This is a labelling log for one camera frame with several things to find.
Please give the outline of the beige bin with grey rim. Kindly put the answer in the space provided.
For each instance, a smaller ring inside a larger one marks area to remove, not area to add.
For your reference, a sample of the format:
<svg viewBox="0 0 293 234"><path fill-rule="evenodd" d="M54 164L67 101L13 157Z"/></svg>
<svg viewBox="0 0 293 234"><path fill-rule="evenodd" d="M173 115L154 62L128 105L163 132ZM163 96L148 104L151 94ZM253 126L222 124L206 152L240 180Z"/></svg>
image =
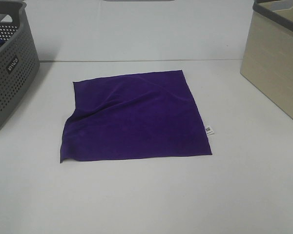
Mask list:
<svg viewBox="0 0 293 234"><path fill-rule="evenodd" d="M240 73L293 120L293 0L256 0Z"/></svg>

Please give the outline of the purple microfibre towel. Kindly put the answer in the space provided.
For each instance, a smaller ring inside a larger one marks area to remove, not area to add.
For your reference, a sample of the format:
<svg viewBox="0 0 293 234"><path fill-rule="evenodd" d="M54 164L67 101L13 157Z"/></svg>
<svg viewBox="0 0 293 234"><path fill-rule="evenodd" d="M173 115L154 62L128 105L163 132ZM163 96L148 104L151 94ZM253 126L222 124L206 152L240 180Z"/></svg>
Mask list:
<svg viewBox="0 0 293 234"><path fill-rule="evenodd" d="M211 147L181 70L76 81L60 161L209 156Z"/></svg>

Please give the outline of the grey perforated plastic basket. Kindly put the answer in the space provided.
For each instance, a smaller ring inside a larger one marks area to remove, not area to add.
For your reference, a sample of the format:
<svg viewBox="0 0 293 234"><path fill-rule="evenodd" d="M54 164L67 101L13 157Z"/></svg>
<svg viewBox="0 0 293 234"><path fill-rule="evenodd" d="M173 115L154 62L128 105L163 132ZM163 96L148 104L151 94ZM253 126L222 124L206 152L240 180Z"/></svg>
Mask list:
<svg viewBox="0 0 293 234"><path fill-rule="evenodd" d="M26 15L26 3L0 0L0 128L12 115L35 79L40 67L37 49Z"/></svg>

